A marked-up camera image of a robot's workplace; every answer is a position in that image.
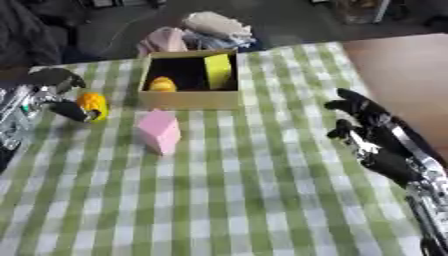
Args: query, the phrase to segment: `chair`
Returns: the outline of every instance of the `chair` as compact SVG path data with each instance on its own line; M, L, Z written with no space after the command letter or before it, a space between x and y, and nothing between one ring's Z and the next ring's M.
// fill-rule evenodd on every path
M78 27L89 22L88 10L81 0L21 0L21 2L46 25L65 29L68 46L78 46Z

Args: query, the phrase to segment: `floor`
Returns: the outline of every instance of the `floor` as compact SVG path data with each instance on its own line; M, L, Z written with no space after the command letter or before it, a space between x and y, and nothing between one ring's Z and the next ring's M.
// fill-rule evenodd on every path
M411 15L402 21L387 18L378 25L346 25L330 4L308 0L167 0L159 10L148 6L113 7L92 12L81 28L82 50L108 59L136 56L135 44L162 26L177 26L188 13L211 10L252 25L263 44L283 45L347 41L425 34L421 26L430 14L425 1L410 2Z

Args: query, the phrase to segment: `open box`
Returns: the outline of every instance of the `open box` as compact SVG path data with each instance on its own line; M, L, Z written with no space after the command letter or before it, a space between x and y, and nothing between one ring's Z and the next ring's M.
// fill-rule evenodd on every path
M218 90L210 90L204 58L228 54L231 78ZM144 61L138 88L141 103L149 109L234 109L239 106L237 52L234 50L152 53ZM150 91L155 78L169 77L176 92Z

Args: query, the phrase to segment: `yellow toy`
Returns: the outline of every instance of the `yellow toy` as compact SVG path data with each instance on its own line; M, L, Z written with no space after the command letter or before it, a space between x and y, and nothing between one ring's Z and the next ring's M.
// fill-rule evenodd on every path
M149 88L151 91L155 91L155 92L175 92L176 91L176 85L174 84L173 80L171 80L165 76L161 76L161 77L154 79L151 82Z
M220 89L232 77L232 65L228 54L205 58L205 69L211 90Z
M109 114L106 98L99 93L83 93L78 97L76 103L86 111L98 110L100 112L100 115L96 119L92 120L92 122L104 120Z

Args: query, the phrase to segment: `yellow ball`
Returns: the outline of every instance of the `yellow ball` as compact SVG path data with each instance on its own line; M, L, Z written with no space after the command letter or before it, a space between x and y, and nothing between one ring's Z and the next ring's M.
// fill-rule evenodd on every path
M92 122L98 122L106 119L109 112L107 109L106 98L99 93L83 93L78 97L76 103L78 103L78 105L86 111L98 110L101 112L101 114L95 120L92 120Z
M158 77L154 79L150 86L151 91L156 92L175 92L176 91L176 85L174 84L173 80L169 79L168 77Z

